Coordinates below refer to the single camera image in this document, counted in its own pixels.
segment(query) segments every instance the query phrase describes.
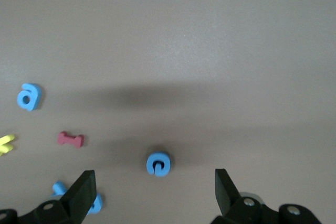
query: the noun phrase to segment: blue foam letter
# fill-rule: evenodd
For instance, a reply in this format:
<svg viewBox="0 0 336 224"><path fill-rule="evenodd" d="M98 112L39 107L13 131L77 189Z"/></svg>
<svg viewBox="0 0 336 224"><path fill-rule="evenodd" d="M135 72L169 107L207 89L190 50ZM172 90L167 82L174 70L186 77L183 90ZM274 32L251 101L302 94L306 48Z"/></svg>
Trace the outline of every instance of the blue foam letter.
<svg viewBox="0 0 336 224"><path fill-rule="evenodd" d="M96 199L94 200L90 210L88 211L88 215L99 213L102 206L103 206L103 200L101 198L101 195L97 194Z"/></svg>
<svg viewBox="0 0 336 224"><path fill-rule="evenodd" d="M170 171L170 159L167 153L155 152L147 159L147 172L154 174L156 177L164 177Z"/></svg>
<svg viewBox="0 0 336 224"><path fill-rule="evenodd" d="M52 196L63 195L67 192L67 188L62 183L62 181L57 181L53 185L54 194Z"/></svg>
<svg viewBox="0 0 336 224"><path fill-rule="evenodd" d="M37 84L24 83L22 89L24 90L17 96L17 104L28 111L37 109L42 96L41 88Z"/></svg>

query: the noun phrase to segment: gray table surface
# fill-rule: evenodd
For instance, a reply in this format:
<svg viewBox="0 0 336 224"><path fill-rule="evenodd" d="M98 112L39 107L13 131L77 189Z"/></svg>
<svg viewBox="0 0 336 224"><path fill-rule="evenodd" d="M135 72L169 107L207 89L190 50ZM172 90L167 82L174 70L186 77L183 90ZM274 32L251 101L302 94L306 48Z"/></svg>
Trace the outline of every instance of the gray table surface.
<svg viewBox="0 0 336 224"><path fill-rule="evenodd" d="M214 170L272 209L336 219L336 0L0 0L0 209L94 169L83 223L219 215ZM25 82L40 108L16 104ZM85 145L57 145L61 131ZM146 158L165 150L164 178Z"/></svg>

